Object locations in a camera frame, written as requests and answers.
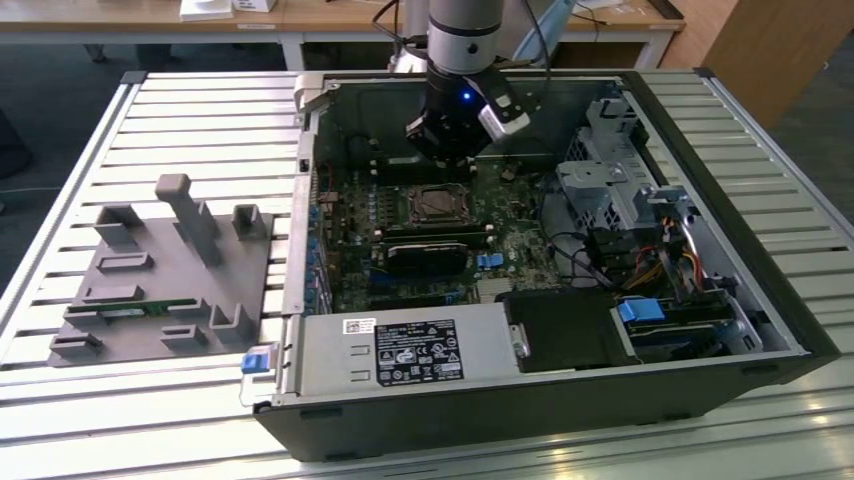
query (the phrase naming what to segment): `red wire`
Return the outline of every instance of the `red wire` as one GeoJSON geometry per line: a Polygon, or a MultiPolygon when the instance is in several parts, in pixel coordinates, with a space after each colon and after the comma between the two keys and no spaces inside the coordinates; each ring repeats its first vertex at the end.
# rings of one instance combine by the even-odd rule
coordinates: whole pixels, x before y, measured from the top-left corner
{"type": "Polygon", "coordinates": [[[636,260],[636,275],[641,271],[641,262],[644,261],[644,252],[649,252],[650,250],[656,250],[656,247],[644,247],[638,251],[638,258],[636,260]]]}
{"type": "Polygon", "coordinates": [[[698,290],[702,292],[704,291],[704,264],[700,261],[700,257],[697,255],[694,255],[693,252],[689,251],[689,249],[685,249],[685,254],[692,257],[692,259],[694,260],[694,284],[697,285],[698,290]]]}

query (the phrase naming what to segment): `table leg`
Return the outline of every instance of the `table leg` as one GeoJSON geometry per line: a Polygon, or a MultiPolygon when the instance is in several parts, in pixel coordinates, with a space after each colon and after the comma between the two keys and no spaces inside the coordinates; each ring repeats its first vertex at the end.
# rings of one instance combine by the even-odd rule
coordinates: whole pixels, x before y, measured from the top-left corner
{"type": "Polygon", "coordinates": [[[283,33],[281,37],[282,53],[285,63],[290,71],[306,70],[306,60],[303,58],[303,34],[283,33]]]}
{"type": "Polygon", "coordinates": [[[95,63],[103,63],[107,61],[107,56],[105,55],[105,45],[89,43],[83,45],[86,48],[86,53],[90,54],[90,60],[95,63]]]}
{"type": "Polygon", "coordinates": [[[673,38],[674,32],[664,30],[660,32],[650,32],[650,34],[652,38],[644,44],[641,55],[638,55],[638,61],[636,62],[637,69],[658,68],[658,64],[662,61],[665,52],[668,51],[668,46],[670,45],[670,39],[673,38]]]}

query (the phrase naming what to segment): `barcode sticker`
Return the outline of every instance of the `barcode sticker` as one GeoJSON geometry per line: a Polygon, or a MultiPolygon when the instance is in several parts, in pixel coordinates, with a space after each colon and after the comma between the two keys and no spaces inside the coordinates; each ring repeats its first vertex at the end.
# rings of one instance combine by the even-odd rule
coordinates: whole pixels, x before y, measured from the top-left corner
{"type": "Polygon", "coordinates": [[[375,318],[347,318],[345,319],[345,335],[354,335],[357,333],[374,333],[375,326],[375,318]]]}

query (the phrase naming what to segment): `metal frame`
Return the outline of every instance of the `metal frame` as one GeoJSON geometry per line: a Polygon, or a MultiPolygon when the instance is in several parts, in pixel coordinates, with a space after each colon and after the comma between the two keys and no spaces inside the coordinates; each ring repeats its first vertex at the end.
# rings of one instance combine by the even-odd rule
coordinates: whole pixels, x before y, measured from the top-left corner
{"type": "MultiPolygon", "coordinates": [[[[774,147],[772,150],[777,150],[761,129],[752,127],[749,117],[742,118],[729,95],[706,85],[688,70],[644,72],[644,75],[844,352],[837,362],[808,377],[753,391],[693,420],[416,452],[343,464],[301,464],[249,418],[250,408],[241,406],[239,355],[75,369],[45,367],[41,362],[47,359],[47,340],[58,328],[55,312],[63,308],[55,299],[69,290],[74,293],[74,276],[69,273],[81,271],[89,264],[89,251],[82,248],[91,245],[93,237],[82,234],[85,229],[66,228],[93,216],[94,207],[79,205],[85,199],[93,199],[82,185],[89,185],[87,179],[103,180],[118,175],[126,167],[145,169],[137,163],[145,160],[135,160],[127,153],[122,154],[122,163],[111,160],[115,151],[107,150],[115,135],[110,133],[122,128],[126,117],[137,120],[143,118],[141,115],[153,115],[155,110],[169,112],[170,116],[190,112],[197,114],[195,118],[223,116],[219,120],[226,121],[231,115],[242,118],[262,115],[218,113],[250,105],[263,112],[293,113],[293,99],[289,95],[279,96],[290,89],[258,87],[259,79],[289,75],[281,72],[150,75],[151,80],[229,80],[237,82],[230,92],[251,89],[254,94],[277,95],[274,100],[247,103],[215,100],[151,103],[151,89],[145,90],[147,103],[141,103],[139,95],[131,95],[138,86],[121,87],[0,300],[0,318],[7,321],[0,336],[0,463],[7,476],[143,474],[158,479],[325,476],[354,480],[386,475],[412,479],[494,478],[512,474],[544,479],[578,475],[601,479],[690,476],[697,480],[781,477],[813,480],[851,476],[854,464],[854,254],[847,250],[852,243],[851,228],[837,226],[827,213],[832,207],[824,196],[810,193],[814,187],[802,181],[800,170],[760,148],[768,142],[774,147]],[[105,154],[111,160],[110,167],[97,168],[105,154]],[[70,249],[57,253],[49,246],[59,240],[70,249]],[[39,300],[34,306],[33,299],[39,300]]],[[[197,89],[202,88],[202,82],[197,82],[197,89]]],[[[217,135],[206,138],[217,140],[219,132],[211,133],[217,135]]],[[[185,141],[198,135],[198,132],[181,133],[185,141]]],[[[291,144],[243,143],[202,148],[210,148],[206,151],[213,156],[231,157],[273,155],[274,146],[283,149],[287,158],[295,156],[291,144]]],[[[657,156],[656,149],[652,154],[660,159],[664,175],[677,183],[678,175],[668,160],[657,156]]],[[[201,160],[183,158],[187,165],[199,162],[211,172],[219,168],[219,162],[201,163],[201,160]]],[[[171,159],[163,159],[151,170],[169,169],[171,164],[171,159]]],[[[223,193],[257,194],[245,180],[229,182],[231,186],[223,193]]],[[[121,200],[119,195],[129,195],[133,188],[114,185],[99,191],[110,191],[111,198],[121,200]]],[[[262,196],[261,200],[278,212],[290,208],[287,196],[262,196]]],[[[147,204],[141,205],[143,211],[157,213],[147,204]]],[[[287,234],[287,220],[278,219],[279,235],[287,234]]],[[[282,267],[287,264],[282,258],[287,256],[287,242],[283,247],[286,253],[274,254],[278,259],[269,272],[271,311],[281,309],[283,301],[277,284],[285,282],[282,267]]],[[[281,324],[274,318],[266,319],[263,332],[266,340],[282,338],[281,324]]],[[[249,384],[246,397],[273,387],[274,383],[249,384]]]]}
{"type": "MultiPolygon", "coordinates": [[[[518,79],[521,82],[525,80],[542,81],[540,72],[520,71],[514,74],[518,76],[514,77],[514,80],[518,79]]],[[[698,222],[698,224],[709,224],[717,242],[730,257],[729,261],[736,265],[737,277],[748,286],[745,290],[750,291],[750,295],[740,295],[740,302],[744,303],[745,299],[753,296],[756,303],[761,305],[761,310],[766,312],[770,322],[774,324],[772,328],[780,334],[780,341],[770,342],[776,345],[774,351],[757,353],[752,352],[749,348],[748,351],[740,352],[744,353],[742,355],[716,359],[633,365],[577,372],[541,372],[538,375],[525,377],[512,374],[493,375],[488,378],[466,379],[460,384],[457,384],[458,382],[442,382],[429,386],[401,386],[394,389],[396,391],[382,388],[377,390],[379,388],[377,384],[371,387],[371,382],[366,382],[363,386],[354,385],[353,389],[349,389],[347,385],[337,385],[341,386],[341,389],[329,387],[329,390],[321,392],[313,390],[309,382],[305,381],[306,375],[311,373],[317,374],[315,376],[323,376],[323,371],[318,370],[318,358],[329,358],[329,355],[335,355],[338,351],[346,351],[349,347],[346,340],[343,345],[339,345],[337,340],[325,342],[319,337],[314,337],[310,342],[306,334],[301,334],[297,340],[289,340],[282,344],[283,353],[287,355],[289,352],[293,352],[293,357],[299,360],[309,355],[302,352],[314,349],[313,358],[315,361],[311,366],[302,360],[287,361],[286,366],[282,367],[286,369],[287,381],[285,385],[289,387],[287,390],[283,391],[283,385],[281,385],[273,401],[257,404],[254,410],[254,417],[285,446],[293,450],[298,459],[314,462],[337,455],[371,457],[379,453],[387,454],[400,451],[402,445],[406,450],[453,445],[456,441],[453,439],[466,444],[492,441],[501,436],[513,438],[513,434],[508,432],[517,432],[517,436],[525,436],[526,434],[542,435],[546,432],[601,428],[609,425],[614,418],[624,418],[625,422],[626,418],[632,418],[638,423],[661,421],[662,418],[688,418],[705,414],[753,389],[805,375],[839,358],[837,347],[814,315],[808,310],[798,293],[786,281],[769,253],[762,248],[756,233],[741,218],[732,200],[709,173],[706,165],[688,143],[642,76],[634,71],[597,71],[594,75],[597,77],[618,76],[620,81],[625,84],[624,95],[644,119],[650,134],[650,143],[660,148],[664,147],[661,150],[669,156],[669,164],[676,169],[677,176],[689,189],[690,196],[702,212],[701,216],[705,222],[698,222]],[[318,342],[329,344],[330,348],[335,347],[334,351],[326,352],[321,357],[317,356],[318,342]],[[305,390],[299,390],[302,395],[294,395],[290,386],[301,383],[301,377],[303,378],[305,390]],[[644,383],[644,392],[637,390],[637,386],[628,386],[633,382],[644,383]],[[681,401],[674,403],[673,395],[680,391],[682,391],[678,397],[681,401]],[[529,410],[521,411],[513,418],[505,418],[502,421],[504,429],[500,433],[489,418],[497,415],[501,417],[506,413],[501,408],[505,402],[506,404],[525,402],[529,405],[529,410]],[[665,408],[670,408],[670,410],[660,410],[661,405],[666,405],[665,408]],[[420,412],[436,409],[442,414],[436,417],[412,415],[413,409],[420,412]],[[478,417],[478,411],[489,412],[486,413],[488,417],[478,417]],[[542,411],[550,412],[548,421],[540,415],[542,411]],[[321,412],[329,418],[325,417],[322,421],[314,421],[313,415],[315,413],[321,415],[321,412]],[[433,429],[433,425],[438,421],[437,418],[448,423],[442,430],[433,429]],[[409,430],[390,428],[393,425],[405,423],[413,429],[412,432],[422,432],[422,434],[413,436],[409,430]]],[[[565,80],[578,77],[581,81],[585,81],[590,76],[589,73],[560,70],[554,73],[553,79],[565,80]]],[[[327,85],[349,82],[355,88],[365,87],[366,89],[406,81],[418,85],[425,81],[424,76],[392,77],[392,75],[377,73],[342,75],[331,73],[326,74],[325,80],[327,85]]],[[[418,95],[418,89],[414,89],[412,93],[418,95]]],[[[346,108],[339,112],[339,114],[345,114],[343,118],[346,118],[347,112],[346,108]]],[[[313,123],[317,123],[317,111],[307,109],[306,114],[311,116],[313,123]]],[[[392,112],[385,118],[397,119],[397,121],[406,119],[392,112]]],[[[394,127],[394,123],[373,124],[374,134],[379,135],[382,142],[383,135],[378,133],[379,126],[390,128],[394,127]]],[[[339,128],[346,131],[350,127],[343,123],[339,128]]],[[[729,275],[728,268],[729,266],[721,271],[722,274],[726,271],[729,275]]],[[[401,315],[408,316],[409,313],[402,311],[401,315]]],[[[418,319],[422,314],[417,314],[417,310],[412,310],[412,315],[418,319]]],[[[309,318],[307,325],[314,325],[313,318],[309,318]]],[[[318,317],[315,321],[330,326],[333,323],[329,321],[341,322],[341,318],[342,315],[333,315],[330,318],[318,317]]],[[[289,321],[286,328],[289,330],[313,328],[298,327],[298,323],[299,321],[289,321]]],[[[462,327],[460,335],[462,343],[465,341],[462,327]]],[[[357,368],[367,368],[367,364],[361,363],[359,367],[353,366],[353,369],[357,368]]]]}
{"type": "Polygon", "coordinates": [[[704,83],[724,99],[728,107],[730,108],[730,111],[733,112],[734,117],[742,122],[742,124],[745,124],[748,131],[756,137],[760,147],[768,152],[772,160],[780,162],[781,168],[786,171],[786,173],[789,173],[794,178],[798,179],[809,194],[816,199],[816,202],[821,206],[823,210],[833,219],[835,226],[848,233],[849,240],[852,240],[849,246],[854,249],[854,226],[852,226],[852,224],[847,220],[845,215],[843,215],[840,209],[835,206],[810,178],[801,171],[792,158],[789,158],[789,155],[786,155],[786,152],[782,148],[780,148],[780,145],[777,145],[769,134],[765,132],[765,130],[762,130],[760,123],[754,120],[750,113],[748,113],[748,110],[745,110],[738,104],[736,97],[733,97],[733,94],[728,91],[726,87],[721,83],[721,80],[718,80],[718,78],[709,78],[704,80],[704,83]]]}
{"type": "MultiPolygon", "coordinates": [[[[306,70],[303,44],[313,42],[389,42],[379,32],[281,32],[247,29],[242,32],[0,32],[0,44],[158,44],[158,43],[278,43],[289,70],[306,70]]],[[[640,30],[637,32],[565,32],[562,43],[644,43],[634,68],[658,67],[676,29],[640,30]]]]}
{"type": "MultiPolygon", "coordinates": [[[[644,43],[634,68],[657,68],[677,29],[650,29],[637,32],[565,32],[561,43],[644,43]]],[[[379,32],[282,32],[282,50],[285,61],[291,70],[306,70],[303,44],[313,42],[389,42],[379,32]]]]}

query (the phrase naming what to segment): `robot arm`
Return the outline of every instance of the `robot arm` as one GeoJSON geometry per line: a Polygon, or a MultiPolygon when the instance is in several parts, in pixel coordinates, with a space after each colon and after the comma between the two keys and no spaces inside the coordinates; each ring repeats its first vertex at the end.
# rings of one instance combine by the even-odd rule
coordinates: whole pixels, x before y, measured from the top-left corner
{"type": "Polygon", "coordinates": [[[550,0],[540,20],[533,10],[520,16],[528,0],[510,1],[516,7],[505,0],[430,1],[425,108],[408,138],[441,167],[464,168],[490,143],[530,124],[537,106],[517,94],[494,63],[500,50],[513,51],[514,60],[530,55],[548,61],[545,44],[557,44],[574,1],[550,0]],[[544,29],[544,23],[560,29],[544,29]],[[552,42],[541,38],[544,30],[558,32],[552,42]]]}

